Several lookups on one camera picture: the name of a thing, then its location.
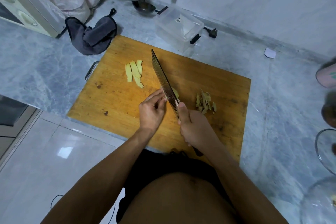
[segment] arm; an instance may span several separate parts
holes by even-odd
[[[288,224],[264,194],[240,169],[220,142],[207,118],[179,104],[181,134],[212,163],[240,218],[246,224]]]
[[[113,206],[127,176],[165,114],[165,94],[155,91],[139,105],[140,128],[91,168],[50,210],[41,224],[100,223]]]

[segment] left hand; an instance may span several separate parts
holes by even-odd
[[[149,132],[151,137],[163,120],[166,101],[163,89],[158,89],[139,104],[140,130]]]

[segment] clear plastic box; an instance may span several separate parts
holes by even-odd
[[[175,5],[157,14],[154,22],[156,34],[180,52],[195,44],[204,27],[203,22]]]

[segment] tile floor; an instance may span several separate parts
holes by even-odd
[[[56,195],[65,194],[122,143],[111,135],[42,112],[0,171],[0,223],[40,223]],[[110,223],[116,223],[122,197],[124,191]],[[102,224],[109,222],[113,209]]]

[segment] belly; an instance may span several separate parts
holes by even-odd
[[[140,191],[120,223],[231,224],[237,223],[237,215],[209,182],[171,173]]]

